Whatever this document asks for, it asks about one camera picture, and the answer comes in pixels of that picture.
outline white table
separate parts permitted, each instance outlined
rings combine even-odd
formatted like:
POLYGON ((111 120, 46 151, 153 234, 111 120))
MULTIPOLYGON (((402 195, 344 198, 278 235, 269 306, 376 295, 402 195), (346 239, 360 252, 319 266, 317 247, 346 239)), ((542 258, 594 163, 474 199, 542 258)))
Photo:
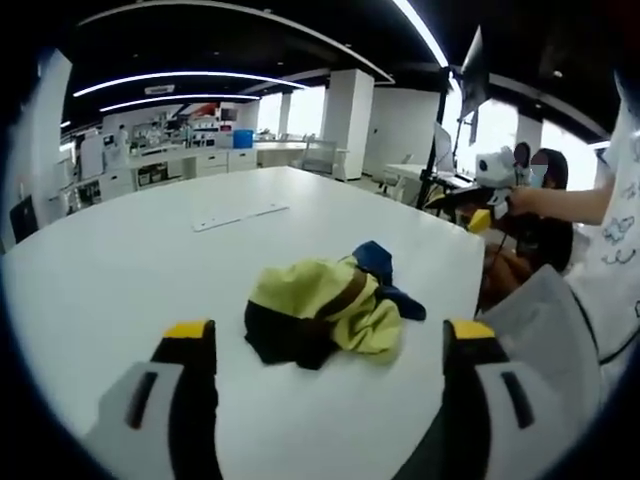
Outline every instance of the white table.
POLYGON ((147 361, 165 329, 217 324, 216 448, 226 480, 389 480, 436 415, 442 321, 471 318, 479 237, 397 202, 290 168, 200 178, 123 196, 60 220, 3 258, 6 298, 27 364, 77 436, 103 393, 147 361), (194 233, 226 208, 280 201, 289 210, 194 233), (243 313, 259 272, 308 257, 339 259, 375 240, 395 283, 428 312, 404 323, 399 358, 348 353, 321 370, 264 366, 243 313))
MULTIPOLYGON (((385 165, 384 171, 390 175, 398 175, 400 181, 393 187, 391 197, 398 199, 398 196, 402 190, 406 187, 406 180, 420 182, 420 173, 425 169, 425 165, 415 164, 392 164, 385 165)), ((443 182, 448 183, 453 188, 467 188, 473 185, 473 182, 467 182, 459 177, 456 177, 454 173, 450 172, 437 172, 436 176, 443 182)))

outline woman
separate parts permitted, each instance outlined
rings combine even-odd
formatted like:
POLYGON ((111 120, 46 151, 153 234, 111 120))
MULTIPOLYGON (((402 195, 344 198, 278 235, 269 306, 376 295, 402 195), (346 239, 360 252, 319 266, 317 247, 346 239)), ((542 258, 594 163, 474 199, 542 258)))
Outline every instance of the woman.
MULTIPOLYGON (((548 164, 542 188, 566 190, 569 173, 564 155, 543 148, 531 163, 548 164)), ((530 214, 506 217, 496 228, 516 239, 516 250, 487 246, 478 300, 482 311, 500 303, 543 265, 549 264, 562 273, 571 258, 573 225, 569 222, 530 214)))

